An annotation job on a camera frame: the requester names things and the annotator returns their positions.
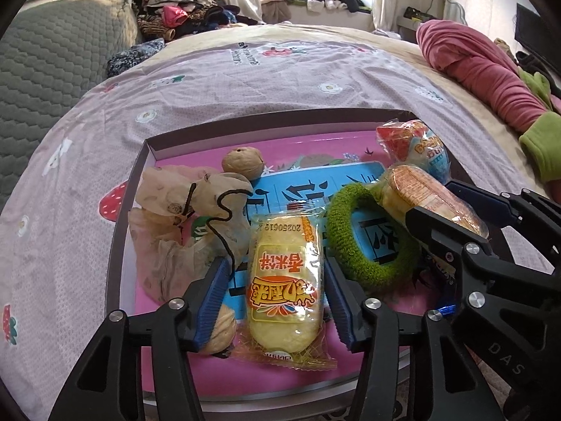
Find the walnut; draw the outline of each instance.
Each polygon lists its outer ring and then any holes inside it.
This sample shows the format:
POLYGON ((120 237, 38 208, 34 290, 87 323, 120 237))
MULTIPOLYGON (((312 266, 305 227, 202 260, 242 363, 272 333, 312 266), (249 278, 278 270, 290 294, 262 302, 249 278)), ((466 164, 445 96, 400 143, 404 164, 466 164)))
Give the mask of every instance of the walnut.
POLYGON ((216 323, 214 323, 210 341, 200 352, 205 355, 213 355, 228 348, 236 335, 236 326, 234 311, 225 304, 222 304, 216 323))
POLYGON ((242 174, 248 180, 261 177, 265 163, 259 150, 254 147, 238 147, 229 152, 222 160, 224 172, 242 174))

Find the bed sheet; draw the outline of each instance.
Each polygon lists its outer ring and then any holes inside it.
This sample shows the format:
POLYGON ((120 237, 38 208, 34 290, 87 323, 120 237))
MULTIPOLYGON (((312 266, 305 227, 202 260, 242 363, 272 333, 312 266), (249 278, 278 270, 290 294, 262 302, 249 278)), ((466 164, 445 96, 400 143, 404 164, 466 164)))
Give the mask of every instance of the bed sheet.
POLYGON ((514 167, 524 175, 532 186, 531 189, 549 197, 543 184, 534 174, 528 158, 526 158, 520 148, 518 136, 514 131, 508 125, 505 125, 488 106, 484 105, 460 84, 451 80, 445 74, 432 69, 423 57, 419 46, 410 42, 385 38, 354 28, 305 26, 288 23, 237 27, 200 33, 200 35, 190 36, 188 39, 181 38, 173 41, 163 51, 145 61, 143 65, 148 66, 178 55, 226 46, 237 42, 282 42, 293 40, 358 42, 376 47, 377 49, 383 49, 391 55, 404 60, 458 100, 503 149, 514 167))
MULTIPOLYGON (((165 56, 90 90, 45 136, 0 215, 0 305, 9 326, 0 375, 32 421, 47 419, 106 315, 114 223, 99 202, 127 180, 148 137, 292 109, 405 109, 432 127, 476 185, 538 189, 455 97, 465 94, 459 86, 403 61, 418 55, 407 50, 416 46, 329 30, 236 28, 172 43, 165 56), (298 40, 308 31, 316 38, 298 40), (392 45, 402 49, 391 55, 392 45)), ((520 236, 506 237, 518 264, 550 270, 520 236)))

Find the bread roll package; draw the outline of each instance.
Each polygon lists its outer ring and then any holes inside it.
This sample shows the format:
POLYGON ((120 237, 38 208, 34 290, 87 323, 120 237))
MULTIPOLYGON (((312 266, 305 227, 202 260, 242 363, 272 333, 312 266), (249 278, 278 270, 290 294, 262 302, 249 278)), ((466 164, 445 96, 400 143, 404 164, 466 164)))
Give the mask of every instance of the bread roll package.
POLYGON ((252 217, 246 323, 234 356, 296 369, 333 369, 323 321, 319 214, 252 217))
POLYGON ((378 204, 403 225, 409 209, 421 206, 481 237, 489 236, 487 225, 467 203, 417 166, 390 167, 372 189, 378 204))

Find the gray quilted blanket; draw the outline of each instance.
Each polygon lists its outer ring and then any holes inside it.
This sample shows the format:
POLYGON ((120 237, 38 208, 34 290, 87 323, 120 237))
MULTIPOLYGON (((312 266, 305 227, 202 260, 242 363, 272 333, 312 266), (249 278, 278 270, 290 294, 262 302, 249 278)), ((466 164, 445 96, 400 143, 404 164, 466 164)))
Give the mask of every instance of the gray quilted blanket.
POLYGON ((0 40, 0 212, 47 131, 140 41, 131 0, 60 0, 20 12, 0 40))

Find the cable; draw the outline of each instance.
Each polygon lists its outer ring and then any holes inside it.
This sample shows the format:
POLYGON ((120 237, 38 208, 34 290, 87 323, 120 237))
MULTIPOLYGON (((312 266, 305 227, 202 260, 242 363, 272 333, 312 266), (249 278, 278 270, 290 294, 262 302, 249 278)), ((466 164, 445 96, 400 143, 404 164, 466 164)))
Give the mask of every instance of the cable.
MULTIPOLYGON (((467 21, 466 21, 466 10, 464 9, 464 7, 458 3, 457 1, 452 1, 452 0, 446 0, 448 3, 450 3, 451 5, 455 5, 458 6, 459 8, 459 12, 460 12, 460 20, 462 21, 462 24, 467 25, 467 21)), ((429 14, 428 11, 430 11, 430 9, 433 7, 433 3, 434 0, 430 0, 430 6, 428 7, 428 9, 425 11, 427 14, 429 14)))

